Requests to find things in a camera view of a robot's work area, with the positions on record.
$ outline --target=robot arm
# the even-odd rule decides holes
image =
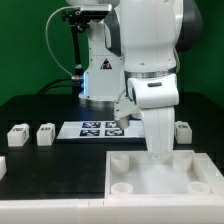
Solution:
[[[129,99],[115,103],[115,120],[125,128],[128,115],[138,112],[148,151],[157,157],[173,149],[173,106],[178,104],[173,52],[180,29],[174,1],[122,0],[120,13]]]

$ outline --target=white container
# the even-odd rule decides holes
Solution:
[[[195,181],[188,184],[187,192],[188,194],[210,194],[211,187],[206,183]]]
[[[111,170],[116,173],[126,173],[129,170],[129,156],[125,153],[111,155]]]
[[[111,186],[111,194],[114,195],[133,194],[133,186],[128,183],[116,183]]]
[[[191,170],[192,155],[189,152],[175,152],[173,154],[173,168],[180,172]]]

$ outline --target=green background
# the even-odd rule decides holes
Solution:
[[[199,92],[224,109],[224,0],[197,0],[203,34],[197,44],[180,55],[178,88]],[[1,0],[0,105],[16,95],[35,94],[45,84],[68,77],[51,58],[45,42],[48,17],[65,0]],[[74,70],[70,29],[56,16],[50,43],[59,61]],[[86,35],[80,36],[84,68],[88,66]],[[57,89],[49,93],[68,93]]]

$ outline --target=small white cube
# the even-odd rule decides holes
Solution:
[[[55,125],[52,123],[42,124],[37,132],[37,145],[52,145],[55,138]]]
[[[29,138],[29,126],[27,124],[15,125],[8,133],[8,146],[21,147]]]
[[[178,144],[192,143],[192,130],[187,122],[175,122],[175,137]]]
[[[6,163],[5,163],[5,157],[0,157],[0,180],[4,177],[6,174]]]

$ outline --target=black table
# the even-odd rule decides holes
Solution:
[[[175,107],[176,121],[189,122],[192,145],[175,150],[205,152],[224,173],[224,111],[201,94],[184,93]],[[112,109],[78,105],[71,95],[22,95],[0,107],[0,155],[6,156],[7,174],[0,181],[0,200],[103,198],[107,151],[146,150],[144,139],[55,140],[38,147],[41,124],[64,121],[113,120]],[[28,123],[30,138],[23,147],[9,148],[7,132]]]

